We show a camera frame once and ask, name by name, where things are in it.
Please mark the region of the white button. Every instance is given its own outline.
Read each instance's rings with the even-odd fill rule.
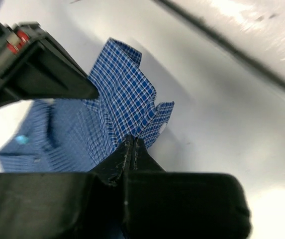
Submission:
[[[159,133],[162,133],[164,131],[164,129],[166,128],[167,123],[163,123],[159,129]]]

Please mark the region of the blue plaid shirt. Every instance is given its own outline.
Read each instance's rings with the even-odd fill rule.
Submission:
[[[139,70],[141,53],[109,39],[88,80],[97,100],[35,100],[14,138],[0,151],[5,172],[86,172],[126,135],[150,147],[174,103],[155,106],[156,91]]]

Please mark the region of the cloth fold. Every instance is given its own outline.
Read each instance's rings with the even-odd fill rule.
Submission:
[[[89,171],[129,134],[150,147],[174,102],[155,106],[156,90],[139,69],[141,58],[134,48],[109,39],[88,76],[99,98],[57,99],[52,105],[36,100],[15,136],[26,136],[27,143],[19,144],[14,137],[0,151],[4,170]],[[38,159],[17,166],[31,154]]]

